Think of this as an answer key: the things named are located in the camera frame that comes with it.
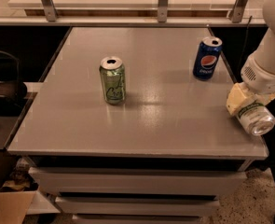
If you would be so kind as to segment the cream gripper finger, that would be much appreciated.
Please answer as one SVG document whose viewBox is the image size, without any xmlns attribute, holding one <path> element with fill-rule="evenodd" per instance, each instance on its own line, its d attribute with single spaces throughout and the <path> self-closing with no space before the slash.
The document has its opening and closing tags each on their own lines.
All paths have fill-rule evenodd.
<svg viewBox="0 0 275 224">
<path fill-rule="evenodd" d="M 241 108 L 253 103 L 255 100 L 255 94 L 244 82 L 235 83 L 227 96 L 227 111 L 231 116 L 235 116 Z"/>
<path fill-rule="evenodd" d="M 262 94 L 262 104 L 268 105 L 275 99 L 275 92 Z"/>
</svg>

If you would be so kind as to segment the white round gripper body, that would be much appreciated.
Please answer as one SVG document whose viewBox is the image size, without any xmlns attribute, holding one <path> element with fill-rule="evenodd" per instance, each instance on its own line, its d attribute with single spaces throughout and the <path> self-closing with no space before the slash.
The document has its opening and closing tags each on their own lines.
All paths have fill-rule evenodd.
<svg viewBox="0 0 275 224">
<path fill-rule="evenodd" d="M 241 79 L 256 94 L 275 92 L 275 75 L 262 68 L 250 55 L 241 69 Z"/>
</svg>

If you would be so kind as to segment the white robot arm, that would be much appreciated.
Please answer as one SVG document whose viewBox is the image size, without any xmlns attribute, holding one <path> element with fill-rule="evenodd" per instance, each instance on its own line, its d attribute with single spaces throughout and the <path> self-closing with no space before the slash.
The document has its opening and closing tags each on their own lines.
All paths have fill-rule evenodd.
<svg viewBox="0 0 275 224">
<path fill-rule="evenodd" d="M 242 67 L 241 83 L 234 84 L 228 94 L 226 107 L 231 116 L 255 101 L 267 105 L 275 98 L 275 0 L 265 0 L 262 13 L 268 30 Z"/>
</svg>

